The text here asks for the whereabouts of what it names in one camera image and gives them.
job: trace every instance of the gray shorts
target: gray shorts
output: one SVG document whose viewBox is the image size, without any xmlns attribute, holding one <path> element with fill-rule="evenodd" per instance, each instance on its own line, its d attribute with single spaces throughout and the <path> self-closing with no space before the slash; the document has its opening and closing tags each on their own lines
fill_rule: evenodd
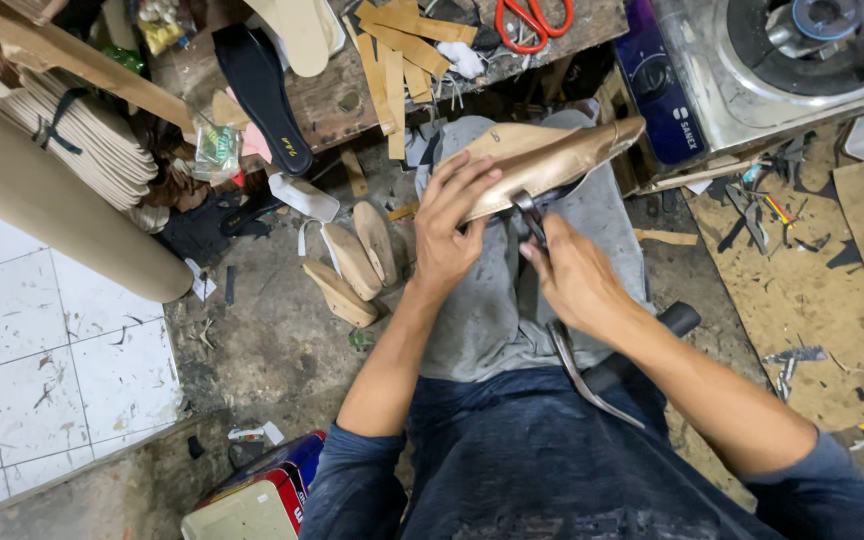
<svg viewBox="0 0 864 540">
<path fill-rule="evenodd" d="M 481 116 L 446 124 L 435 149 L 436 161 L 459 151 L 494 124 Z M 592 120 L 577 110 L 557 112 L 541 125 L 594 127 Z M 420 171 L 415 182 L 419 191 L 425 179 L 426 171 Z M 608 255 L 631 298 L 655 312 L 646 300 L 642 249 L 612 166 L 605 163 L 589 172 L 574 191 L 541 210 L 561 215 L 591 239 Z M 535 270 L 520 257 L 521 236 L 527 236 L 527 229 L 517 213 L 486 227 L 482 255 L 438 313 L 425 348 L 423 377 L 472 383 L 503 371 L 560 365 L 546 333 L 546 322 L 556 315 L 539 289 Z M 579 330 L 570 328 L 570 334 L 581 369 L 593 367 L 612 352 Z"/>
</svg>

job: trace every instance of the stove burner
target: stove burner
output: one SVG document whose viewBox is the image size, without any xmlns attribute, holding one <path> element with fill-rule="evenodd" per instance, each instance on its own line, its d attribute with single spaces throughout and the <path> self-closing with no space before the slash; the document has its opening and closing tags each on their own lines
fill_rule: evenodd
<svg viewBox="0 0 864 540">
<path fill-rule="evenodd" d="M 795 0 L 792 20 L 803 34 L 821 42 L 842 40 L 862 24 L 861 0 Z"/>
<path fill-rule="evenodd" d="M 727 0 L 739 60 L 776 89 L 806 96 L 864 88 L 864 0 Z"/>
</svg>

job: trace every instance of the navy sleeve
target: navy sleeve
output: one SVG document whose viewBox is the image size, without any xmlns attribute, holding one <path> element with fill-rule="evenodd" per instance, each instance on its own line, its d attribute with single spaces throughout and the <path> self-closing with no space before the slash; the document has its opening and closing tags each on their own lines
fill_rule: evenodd
<svg viewBox="0 0 864 540">
<path fill-rule="evenodd" d="M 788 469 L 740 480 L 758 499 L 758 519 L 786 538 L 864 538 L 864 478 L 828 433 Z"/>
<path fill-rule="evenodd" d="M 298 538 L 392 538 L 406 504 L 395 475 L 403 448 L 404 434 L 363 437 L 332 423 Z"/>
</svg>

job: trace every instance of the red scissors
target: red scissors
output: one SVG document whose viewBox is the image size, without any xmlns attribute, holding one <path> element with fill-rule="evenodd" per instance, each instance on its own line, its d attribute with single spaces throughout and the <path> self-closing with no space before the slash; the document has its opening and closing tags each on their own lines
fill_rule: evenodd
<svg viewBox="0 0 864 540">
<path fill-rule="evenodd" d="M 539 0 L 529 0 L 529 7 L 532 8 L 535 17 L 533 17 L 525 7 L 517 4 L 516 0 L 497 0 L 495 2 L 495 30 L 497 30 L 498 35 L 502 37 L 502 43 L 505 43 L 505 46 L 508 47 L 511 52 L 526 55 L 538 53 L 546 48 L 549 36 L 558 38 L 565 34 L 566 30 L 569 30 L 569 27 L 572 24 L 572 0 L 562 0 L 562 2 L 565 4 L 565 22 L 563 22 L 558 28 L 553 28 L 546 20 L 546 16 L 543 15 L 542 8 L 539 7 Z M 522 20 L 525 21 L 525 24 L 529 25 L 529 28 L 534 30 L 538 35 L 538 44 L 529 46 L 512 43 L 512 40 L 505 32 L 505 28 L 502 27 L 502 14 L 505 13 L 505 6 L 509 6 L 510 10 L 515 12 L 517 16 L 521 17 Z"/>
</svg>

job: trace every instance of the blue shirt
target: blue shirt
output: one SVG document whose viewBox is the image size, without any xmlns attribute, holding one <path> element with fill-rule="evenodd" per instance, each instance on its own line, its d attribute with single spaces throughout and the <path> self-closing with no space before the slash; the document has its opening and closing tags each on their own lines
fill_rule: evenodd
<svg viewBox="0 0 864 540">
<path fill-rule="evenodd" d="M 829 434 L 787 470 L 740 478 L 753 515 L 678 457 L 666 399 L 644 374 L 601 395 L 646 428 L 583 400 L 557 367 L 420 377 L 411 497 L 394 475 L 404 434 L 333 424 L 299 538 L 864 538 L 864 479 Z"/>
</svg>

